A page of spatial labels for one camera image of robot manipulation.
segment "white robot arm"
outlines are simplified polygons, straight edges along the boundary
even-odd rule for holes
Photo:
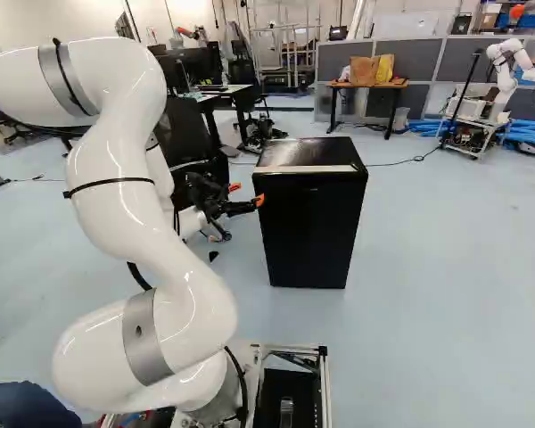
[[[505,54],[508,52],[513,53],[515,61],[522,68],[523,79],[535,82],[535,67],[520,40],[509,38],[502,43],[488,46],[486,54],[495,66],[499,88],[499,94],[494,100],[494,107],[490,114],[492,119],[495,119],[497,114],[504,110],[509,98],[517,88],[517,80],[511,77],[511,71],[507,65]]]
[[[165,100],[161,67],[129,39],[0,54],[0,110],[42,126],[95,123],[68,157],[66,196],[95,246],[160,279],[156,289],[82,317],[60,339],[54,382],[82,408],[191,411],[225,380],[222,348],[235,332],[235,300],[163,211],[174,184],[150,135]],[[202,213],[188,210],[200,229]]]

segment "brown paper bag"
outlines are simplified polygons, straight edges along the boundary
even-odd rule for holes
[[[350,57],[350,83],[353,85],[372,86],[375,84],[379,57]]]

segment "yellow bag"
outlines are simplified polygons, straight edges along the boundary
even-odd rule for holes
[[[376,71],[376,83],[390,82],[392,70],[394,70],[394,54],[386,53],[381,55],[378,61],[378,70]]]

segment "person's arm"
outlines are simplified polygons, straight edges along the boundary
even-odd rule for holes
[[[0,426],[81,428],[79,417],[49,391],[31,382],[0,383]]]

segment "black box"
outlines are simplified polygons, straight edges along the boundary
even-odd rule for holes
[[[270,283],[345,288],[368,180],[350,138],[269,142],[252,180]]]

